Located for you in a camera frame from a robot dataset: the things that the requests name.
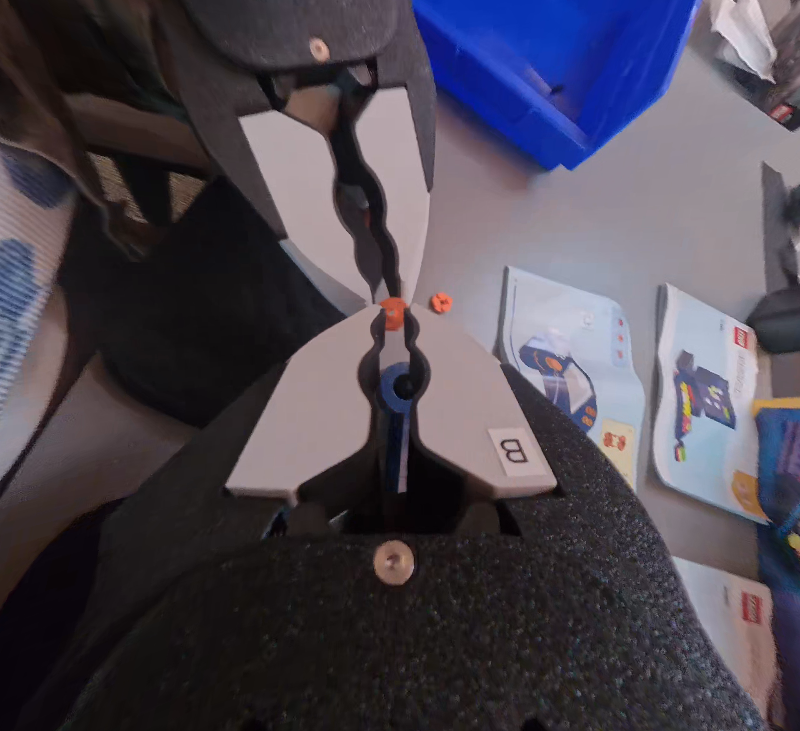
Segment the white blue patterned clothing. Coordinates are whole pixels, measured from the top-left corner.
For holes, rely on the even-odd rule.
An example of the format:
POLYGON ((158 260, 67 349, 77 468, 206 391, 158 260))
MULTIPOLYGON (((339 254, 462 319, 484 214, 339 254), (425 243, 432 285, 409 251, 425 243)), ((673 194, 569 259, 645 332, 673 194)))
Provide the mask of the white blue patterned clothing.
POLYGON ((58 166, 1 145, 1 477, 43 419, 62 367, 65 301, 52 293, 77 199, 58 166))

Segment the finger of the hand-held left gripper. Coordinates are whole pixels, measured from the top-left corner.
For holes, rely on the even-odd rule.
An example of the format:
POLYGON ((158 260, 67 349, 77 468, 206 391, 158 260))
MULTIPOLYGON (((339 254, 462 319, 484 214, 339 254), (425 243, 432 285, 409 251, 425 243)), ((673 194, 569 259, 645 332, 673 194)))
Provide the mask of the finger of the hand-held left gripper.
POLYGON ((378 89, 355 120, 354 132, 358 153, 382 198, 379 226, 393 249, 385 258, 389 274, 396 277, 398 296, 413 300, 428 232, 430 190, 405 87, 378 89))
POLYGON ((239 125, 282 223, 282 249, 303 275, 335 308, 390 298, 378 198, 341 181, 326 136, 275 110, 239 125))

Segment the instruction booklet arcade cover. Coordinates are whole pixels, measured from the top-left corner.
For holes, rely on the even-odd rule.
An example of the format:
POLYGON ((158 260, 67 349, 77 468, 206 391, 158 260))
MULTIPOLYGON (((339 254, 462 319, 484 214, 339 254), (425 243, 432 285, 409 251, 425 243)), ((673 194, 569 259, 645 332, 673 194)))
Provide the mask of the instruction booklet arcade cover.
POLYGON ((758 499, 755 332, 673 285, 657 298, 652 461, 685 496, 766 525, 758 499))

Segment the white instruction booklet red logo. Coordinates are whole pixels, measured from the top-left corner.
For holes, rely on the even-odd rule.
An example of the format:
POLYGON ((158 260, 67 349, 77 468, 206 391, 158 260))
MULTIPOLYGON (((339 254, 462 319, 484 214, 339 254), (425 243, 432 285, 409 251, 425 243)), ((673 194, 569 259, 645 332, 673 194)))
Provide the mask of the white instruction booklet red logo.
POLYGON ((695 613, 728 669, 766 723, 784 726, 782 672, 773 632, 773 599, 758 581, 674 558, 695 613))

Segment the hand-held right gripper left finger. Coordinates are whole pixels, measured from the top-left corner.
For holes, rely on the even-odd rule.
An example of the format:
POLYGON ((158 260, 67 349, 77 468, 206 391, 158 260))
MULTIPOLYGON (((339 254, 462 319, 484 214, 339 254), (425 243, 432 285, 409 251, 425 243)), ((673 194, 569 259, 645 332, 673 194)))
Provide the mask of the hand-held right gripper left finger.
POLYGON ((291 356, 225 488, 295 506, 318 476, 360 454, 372 401, 359 368, 381 349, 383 308, 373 305, 325 330, 291 356))

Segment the small dark box red logo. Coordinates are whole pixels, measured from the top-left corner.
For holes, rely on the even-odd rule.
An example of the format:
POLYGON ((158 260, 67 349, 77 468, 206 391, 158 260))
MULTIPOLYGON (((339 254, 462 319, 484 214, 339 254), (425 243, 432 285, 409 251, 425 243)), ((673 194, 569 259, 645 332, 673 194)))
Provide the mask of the small dark box red logo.
POLYGON ((788 100, 780 100, 764 109, 765 114, 775 123, 790 132, 799 129, 799 97, 792 96, 788 100))

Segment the open instruction booklet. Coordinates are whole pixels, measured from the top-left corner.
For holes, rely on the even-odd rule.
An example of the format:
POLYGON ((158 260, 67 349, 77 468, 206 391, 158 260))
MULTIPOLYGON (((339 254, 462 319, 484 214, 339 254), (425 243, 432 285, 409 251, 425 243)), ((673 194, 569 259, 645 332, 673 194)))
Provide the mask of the open instruction booklet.
POLYGON ((506 266, 497 350, 635 490, 645 391, 619 304, 506 266))

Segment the dark cloth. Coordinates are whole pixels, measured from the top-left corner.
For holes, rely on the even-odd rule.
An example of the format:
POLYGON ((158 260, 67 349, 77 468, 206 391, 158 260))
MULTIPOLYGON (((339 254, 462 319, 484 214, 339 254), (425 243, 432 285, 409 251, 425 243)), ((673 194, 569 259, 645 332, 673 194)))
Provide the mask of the dark cloth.
POLYGON ((100 354, 135 400, 198 428, 345 319, 223 177, 139 261, 80 200, 59 285, 77 361, 100 354))

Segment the clear plastic bag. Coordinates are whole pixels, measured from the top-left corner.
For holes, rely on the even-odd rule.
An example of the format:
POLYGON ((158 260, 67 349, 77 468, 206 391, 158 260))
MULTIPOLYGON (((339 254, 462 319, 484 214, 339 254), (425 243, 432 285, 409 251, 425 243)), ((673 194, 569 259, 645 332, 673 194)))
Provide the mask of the clear plastic bag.
POLYGON ((759 0, 715 0, 711 16, 721 58, 773 85, 778 53, 759 0))

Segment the blue plastic bolt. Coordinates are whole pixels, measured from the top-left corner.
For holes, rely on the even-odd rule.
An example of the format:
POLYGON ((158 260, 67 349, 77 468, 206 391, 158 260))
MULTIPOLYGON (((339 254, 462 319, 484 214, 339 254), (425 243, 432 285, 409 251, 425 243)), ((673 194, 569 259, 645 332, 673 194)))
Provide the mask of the blue plastic bolt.
POLYGON ((378 399, 387 413, 407 416, 415 396, 410 363, 397 362, 387 367, 379 381, 378 399))

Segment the black textured case half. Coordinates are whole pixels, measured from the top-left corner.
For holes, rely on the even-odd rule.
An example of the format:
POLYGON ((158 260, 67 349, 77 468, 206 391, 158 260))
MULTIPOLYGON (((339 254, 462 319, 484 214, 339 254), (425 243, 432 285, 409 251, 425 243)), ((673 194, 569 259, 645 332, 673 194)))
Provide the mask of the black textured case half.
POLYGON ((765 291, 798 285, 798 188, 761 164, 765 291))
POLYGON ((747 317, 760 348, 771 355, 799 352, 799 286, 765 295, 747 317))

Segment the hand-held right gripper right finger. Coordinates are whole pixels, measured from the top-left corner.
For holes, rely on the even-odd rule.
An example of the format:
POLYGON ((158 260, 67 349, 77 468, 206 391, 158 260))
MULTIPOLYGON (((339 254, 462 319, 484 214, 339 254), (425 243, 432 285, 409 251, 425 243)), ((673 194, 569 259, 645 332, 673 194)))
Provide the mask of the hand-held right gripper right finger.
POLYGON ((555 474, 500 361, 445 316, 406 312, 412 372, 420 380, 412 439, 488 500, 551 493, 555 474))

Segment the blue toy box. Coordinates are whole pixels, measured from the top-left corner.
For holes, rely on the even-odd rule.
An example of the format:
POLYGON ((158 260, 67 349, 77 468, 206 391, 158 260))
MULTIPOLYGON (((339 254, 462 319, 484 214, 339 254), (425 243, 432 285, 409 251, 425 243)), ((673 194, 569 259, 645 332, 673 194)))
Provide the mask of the blue toy box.
POLYGON ((757 499, 766 525, 757 531, 759 573, 775 615, 798 626, 799 406, 798 398, 755 404, 757 499))

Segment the blue plastic bin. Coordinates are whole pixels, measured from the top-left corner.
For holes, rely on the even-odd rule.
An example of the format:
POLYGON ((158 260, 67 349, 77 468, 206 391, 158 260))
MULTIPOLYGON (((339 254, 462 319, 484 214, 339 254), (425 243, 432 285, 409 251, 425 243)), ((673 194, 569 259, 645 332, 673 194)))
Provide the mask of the blue plastic bin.
POLYGON ((439 90, 574 170, 668 90, 702 0, 412 0, 439 90))

